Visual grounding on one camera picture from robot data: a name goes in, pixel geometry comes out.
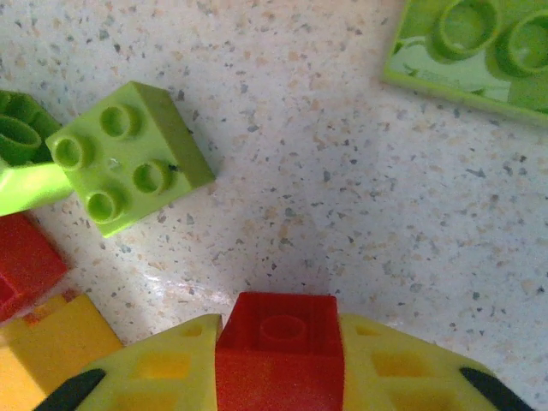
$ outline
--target light green baseplate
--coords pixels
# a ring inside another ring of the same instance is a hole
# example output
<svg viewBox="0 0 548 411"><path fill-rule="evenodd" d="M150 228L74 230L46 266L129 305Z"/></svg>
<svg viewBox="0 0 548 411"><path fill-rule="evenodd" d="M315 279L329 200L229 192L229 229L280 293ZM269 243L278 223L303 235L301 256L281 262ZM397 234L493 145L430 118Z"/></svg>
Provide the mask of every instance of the light green baseplate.
<svg viewBox="0 0 548 411"><path fill-rule="evenodd" d="M408 0L384 80L548 126L548 0Z"/></svg>
<svg viewBox="0 0 548 411"><path fill-rule="evenodd" d="M105 237L215 178L170 95L133 81L46 144Z"/></svg>

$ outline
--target black curved part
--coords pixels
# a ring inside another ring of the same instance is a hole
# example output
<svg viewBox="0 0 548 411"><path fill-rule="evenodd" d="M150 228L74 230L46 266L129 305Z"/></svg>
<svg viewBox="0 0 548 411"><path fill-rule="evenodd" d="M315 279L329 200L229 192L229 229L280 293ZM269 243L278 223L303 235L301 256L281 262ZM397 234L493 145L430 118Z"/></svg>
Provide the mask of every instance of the black curved part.
<svg viewBox="0 0 548 411"><path fill-rule="evenodd" d="M473 368L463 367L460 371L464 378L499 411L534 411L500 379Z"/></svg>
<svg viewBox="0 0 548 411"><path fill-rule="evenodd" d="M75 411L105 375L105 371L95 368L68 379L34 411Z"/></svg>

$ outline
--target toy building block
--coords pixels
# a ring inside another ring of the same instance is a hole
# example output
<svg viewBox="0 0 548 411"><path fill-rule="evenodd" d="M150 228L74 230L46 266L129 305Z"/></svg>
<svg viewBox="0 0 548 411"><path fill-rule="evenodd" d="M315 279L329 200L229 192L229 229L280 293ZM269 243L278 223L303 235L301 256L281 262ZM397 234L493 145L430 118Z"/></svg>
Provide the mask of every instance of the toy building block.
<svg viewBox="0 0 548 411"><path fill-rule="evenodd" d="M46 144L106 237L214 180L170 95L133 81Z"/></svg>
<svg viewBox="0 0 548 411"><path fill-rule="evenodd" d="M407 0L384 79L548 126L548 0Z"/></svg>
<svg viewBox="0 0 548 411"><path fill-rule="evenodd" d="M0 217L0 321L32 304L66 271L57 252L23 214Z"/></svg>
<svg viewBox="0 0 548 411"><path fill-rule="evenodd" d="M208 314L137 342L93 362L84 384L68 382L36 409L216 411L215 342L221 326L220 315ZM64 397L78 407L66 408Z"/></svg>
<svg viewBox="0 0 548 411"><path fill-rule="evenodd" d="M219 411L341 410L337 300L240 294L217 343L215 372Z"/></svg>
<svg viewBox="0 0 548 411"><path fill-rule="evenodd" d="M0 158L0 216L54 203L73 192L54 163L12 167Z"/></svg>
<svg viewBox="0 0 548 411"><path fill-rule="evenodd" d="M67 378L122 344L90 299L49 299L0 329L0 407L27 411Z"/></svg>
<svg viewBox="0 0 548 411"><path fill-rule="evenodd" d="M30 96L0 90L0 216L61 200L72 188L45 138L61 125Z"/></svg>
<svg viewBox="0 0 548 411"><path fill-rule="evenodd" d="M358 315L340 324L344 411L533 411L478 362Z"/></svg>
<svg viewBox="0 0 548 411"><path fill-rule="evenodd" d="M220 326L206 315L95 361L35 411L533 411L475 361L338 319L333 297L243 293L216 346Z"/></svg>

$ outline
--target terrazzo surface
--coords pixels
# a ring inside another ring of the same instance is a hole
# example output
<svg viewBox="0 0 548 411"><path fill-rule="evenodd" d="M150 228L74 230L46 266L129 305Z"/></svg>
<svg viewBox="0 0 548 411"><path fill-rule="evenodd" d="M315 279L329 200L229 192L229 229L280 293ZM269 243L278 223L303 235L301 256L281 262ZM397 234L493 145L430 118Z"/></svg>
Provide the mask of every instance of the terrazzo surface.
<svg viewBox="0 0 548 411"><path fill-rule="evenodd" d="M0 1L0 88L63 123L128 80L170 90L217 182L103 239L35 210L125 343L243 290L480 360L548 410L546 130L380 82L397 0Z"/></svg>

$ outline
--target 2x2 green block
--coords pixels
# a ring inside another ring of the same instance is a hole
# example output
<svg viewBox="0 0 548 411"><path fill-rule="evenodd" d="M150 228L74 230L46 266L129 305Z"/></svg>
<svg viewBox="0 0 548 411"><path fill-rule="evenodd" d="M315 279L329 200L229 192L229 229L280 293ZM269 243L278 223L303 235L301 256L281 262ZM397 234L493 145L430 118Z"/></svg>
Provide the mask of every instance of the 2x2 green block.
<svg viewBox="0 0 548 411"><path fill-rule="evenodd" d="M215 178L170 95L137 82L46 144L107 237Z"/></svg>
<svg viewBox="0 0 548 411"><path fill-rule="evenodd" d="M548 0L408 0L384 80L548 126Z"/></svg>
<svg viewBox="0 0 548 411"><path fill-rule="evenodd" d="M60 128L29 95L0 90L0 216L72 193L45 145L45 138Z"/></svg>

